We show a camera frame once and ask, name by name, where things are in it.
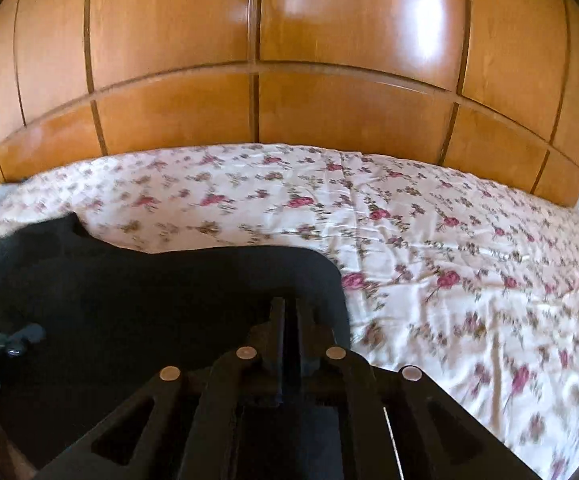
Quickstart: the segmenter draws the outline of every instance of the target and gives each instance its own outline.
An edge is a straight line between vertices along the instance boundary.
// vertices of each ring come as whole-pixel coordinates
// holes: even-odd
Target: wooden furniture
[[[574,0],[3,0],[0,182],[94,156],[317,144],[579,195]]]

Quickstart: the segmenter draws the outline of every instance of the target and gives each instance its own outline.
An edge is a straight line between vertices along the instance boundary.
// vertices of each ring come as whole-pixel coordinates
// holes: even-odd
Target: floral bedspread
[[[544,479],[579,465],[579,216],[389,156],[244,144],[107,156],[35,176],[0,236],[75,211],[147,252],[280,244],[341,270],[353,349],[416,364]]]

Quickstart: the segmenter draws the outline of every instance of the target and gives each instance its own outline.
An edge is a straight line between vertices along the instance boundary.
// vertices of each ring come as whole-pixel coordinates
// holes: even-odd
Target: black fabric
[[[47,337],[0,365],[0,423],[43,466],[163,366],[206,367],[239,346],[279,294],[306,298],[349,346],[340,273],[314,251],[138,253],[74,214],[23,228],[0,239],[0,332],[33,321]]]

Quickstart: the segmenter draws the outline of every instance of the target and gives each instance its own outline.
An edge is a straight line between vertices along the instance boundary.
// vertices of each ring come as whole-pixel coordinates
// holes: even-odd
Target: metal rivet
[[[236,351],[236,355],[239,359],[254,359],[256,357],[256,348],[253,346],[241,346]]]
[[[401,373],[403,374],[403,378],[408,381],[418,381],[423,377],[423,372],[416,366],[406,366]]]
[[[181,376],[181,371],[175,366],[166,366],[158,376],[162,381],[175,381]]]
[[[345,351],[345,348],[341,348],[340,346],[330,346],[330,348],[327,349],[327,352],[325,352],[325,355],[330,359],[338,361],[339,359],[343,359],[347,355],[347,352]]]

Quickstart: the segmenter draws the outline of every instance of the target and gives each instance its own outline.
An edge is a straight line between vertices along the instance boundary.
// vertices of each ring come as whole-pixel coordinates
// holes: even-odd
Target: white bedsheet
[[[544,479],[579,465],[575,212],[428,164],[245,144],[40,174],[0,205],[0,236],[72,210],[140,251],[320,251],[343,275],[354,350],[420,366]]]

